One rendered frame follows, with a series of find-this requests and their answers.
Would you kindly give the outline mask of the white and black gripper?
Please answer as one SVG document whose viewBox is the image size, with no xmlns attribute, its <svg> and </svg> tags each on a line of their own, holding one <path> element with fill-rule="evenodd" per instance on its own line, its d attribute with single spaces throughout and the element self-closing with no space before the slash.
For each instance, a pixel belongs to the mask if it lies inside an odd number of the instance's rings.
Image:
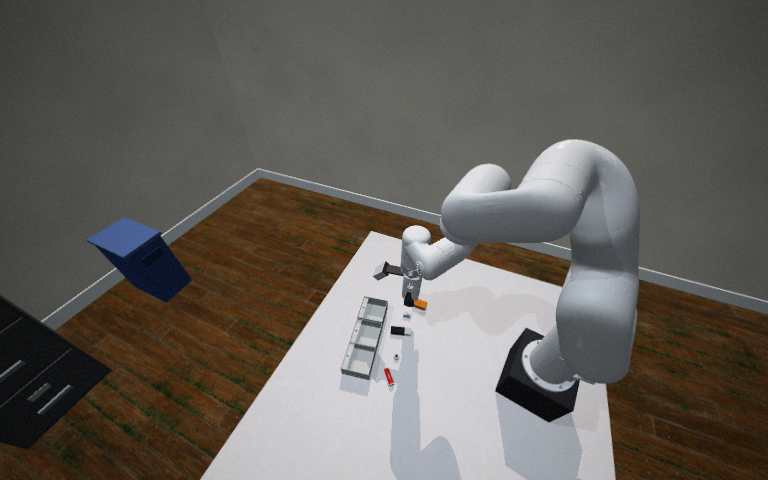
<svg viewBox="0 0 768 480">
<path fill-rule="evenodd" d="M 404 298 L 404 305 L 407 307 L 414 307 L 414 301 L 417 301 L 419 297 L 422 277 L 416 276 L 410 279 L 408 278 L 408 275 L 406 275 L 403 271 L 402 273 L 404 274 L 402 286 L 402 297 Z"/>
</svg>

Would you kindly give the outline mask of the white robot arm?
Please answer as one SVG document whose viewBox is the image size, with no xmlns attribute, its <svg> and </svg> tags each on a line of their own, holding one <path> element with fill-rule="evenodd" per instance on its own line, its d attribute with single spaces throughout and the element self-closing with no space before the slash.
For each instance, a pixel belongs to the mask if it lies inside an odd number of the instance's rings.
<svg viewBox="0 0 768 480">
<path fill-rule="evenodd" d="M 575 380 L 609 384 L 623 379 L 639 294 L 640 208 L 630 172 L 600 145 L 565 140 L 535 160 L 519 189 L 511 187 L 503 168 L 473 168 L 443 202 L 440 230 L 445 237 L 430 245 L 426 228 L 408 227 L 401 268 L 386 261 L 376 266 L 373 277 L 403 276 L 403 271 L 410 279 L 430 281 L 462 262 L 479 242 L 543 243 L 570 233 L 571 265 L 557 302 L 556 325 L 542 342 L 526 346 L 523 368 L 550 392 L 566 391 Z"/>
</svg>

